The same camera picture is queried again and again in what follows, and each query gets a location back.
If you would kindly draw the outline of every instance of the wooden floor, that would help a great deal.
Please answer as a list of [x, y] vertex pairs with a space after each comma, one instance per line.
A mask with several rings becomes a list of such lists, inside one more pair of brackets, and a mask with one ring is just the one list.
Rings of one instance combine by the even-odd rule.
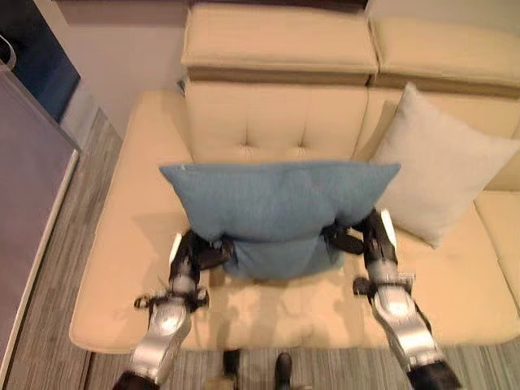
[[[121, 142], [103, 115], [94, 123], [86, 151], [59, 213], [45, 253], [4, 390], [109, 389], [128, 355], [88, 353], [68, 339], [68, 324]], [[272, 388], [276, 349], [244, 351], [240, 388]], [[407, 389], [387, 350], [292, 349], [293, 382], [314, 389]], [[470, 389], [520, 388], [520, 339], [487, 347], [445, 350]], [[201, 389], [222, 370], [221, 353], [181, 352], [166, 389]]]

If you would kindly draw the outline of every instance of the leather sofa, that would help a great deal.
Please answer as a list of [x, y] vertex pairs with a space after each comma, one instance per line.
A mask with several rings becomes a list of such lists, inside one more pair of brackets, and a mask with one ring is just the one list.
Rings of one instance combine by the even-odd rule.
[[[173, 237], [189, 226], [159, 166], [367, 160], [401, 96], [388, 87], [408, 79], [430, 86], [431, 102], [473, 128], [520, 138], [519, 56], [519, 37], [480, 28], [396, 18], [368, 23], [362, 15], [301, 8], [196, 6], [184, 43], [186, 96], [144, 92], [135, 103], [81, 281], [72, 342], [127, 353], [146, 332], [147, 312], [132, 303], [163, 289]], [[399, 229], [397, 239], [400, 268], [417, 274], [414, 298], [442, 345], [500, 343], [520, 334], [520, 154], [468, 205], [439, 248]], [[183, 347], [386, 345], [368, 302], [352, 294], [353, 279], [365, 275], [362, 257], [345, 256], [339, 270], [288, 281], [203, 272], [210, 307], [193, 314]]]

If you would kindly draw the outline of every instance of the blue pillow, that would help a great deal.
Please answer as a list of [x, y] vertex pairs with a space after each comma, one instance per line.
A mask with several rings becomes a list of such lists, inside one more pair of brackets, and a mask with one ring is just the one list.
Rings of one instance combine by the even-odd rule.
[[236, 258], [225, 269], [269, 280], [340, 267], [342, 257], [320, 235], [322, 228], [365, 218], [399, 165], [313, 161], [159, 169], [199, 236], [234, 240]]

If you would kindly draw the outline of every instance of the sofa seat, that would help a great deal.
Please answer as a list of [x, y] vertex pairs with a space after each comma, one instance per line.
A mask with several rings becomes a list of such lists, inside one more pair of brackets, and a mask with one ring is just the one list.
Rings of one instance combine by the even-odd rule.
[[[70, 338], [84, 349], [127, 353], [145, 334], [146, 310], [132, 306], [167, 282], [167, 259], [177, 232], [188, 227], [183, 208], [158, 167], [188, 163], [184, 99], [173, 92], [143, 93], [137, 101], [97, 226]], [[414, 296], [443, 344], [500, 342], [518, 334], [513, 298], [488, 232], [474, 207], [433, 250], [398, 232], [403, 271], [415, 271]], [[231, 279], [205, 271], [210, 307], [192, 316], [186, 349], [385, 345], [366, 299], [352, 294], [362, 257], [286, 282]]]
[[483, 191], [475, 200], [487, 232], [513, 293], [520, 306], [520, 192]]

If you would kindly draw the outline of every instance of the black shoe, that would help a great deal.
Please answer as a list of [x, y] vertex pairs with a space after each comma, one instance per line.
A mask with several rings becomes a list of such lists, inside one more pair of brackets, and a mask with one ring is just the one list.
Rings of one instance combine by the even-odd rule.
[[289, 390], [292, 372], [293, 360], [291, 356], [285, 352], [278, 355], [275, 367], [275, 390]]

